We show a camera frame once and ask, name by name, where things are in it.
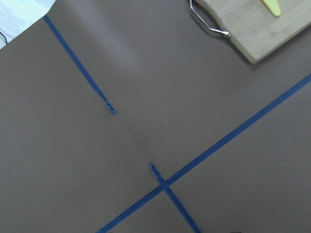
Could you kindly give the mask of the bamboo cutting board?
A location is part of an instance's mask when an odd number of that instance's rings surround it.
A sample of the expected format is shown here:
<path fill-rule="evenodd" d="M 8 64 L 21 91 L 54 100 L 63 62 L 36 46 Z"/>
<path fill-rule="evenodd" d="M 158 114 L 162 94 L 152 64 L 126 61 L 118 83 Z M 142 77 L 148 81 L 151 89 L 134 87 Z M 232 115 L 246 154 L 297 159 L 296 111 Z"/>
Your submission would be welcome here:
<path fill-rule="evenodd" d="M 275 51 L 311 24 L 309 0 L 278 1 L 273 16 L 261 0 L 199 0 L 234 46 L 252 64 Z"/>

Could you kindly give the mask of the yellow plastic knife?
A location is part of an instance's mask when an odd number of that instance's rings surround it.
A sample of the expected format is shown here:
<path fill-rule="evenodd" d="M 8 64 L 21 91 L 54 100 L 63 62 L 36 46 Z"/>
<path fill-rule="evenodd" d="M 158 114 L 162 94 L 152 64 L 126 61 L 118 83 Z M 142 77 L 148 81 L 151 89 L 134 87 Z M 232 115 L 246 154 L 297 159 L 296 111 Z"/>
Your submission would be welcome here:
<path fill-rule="evenodd" d="M 281 16 L 278 0 L 262 0 L 262 2 L 274 17 Z"/>

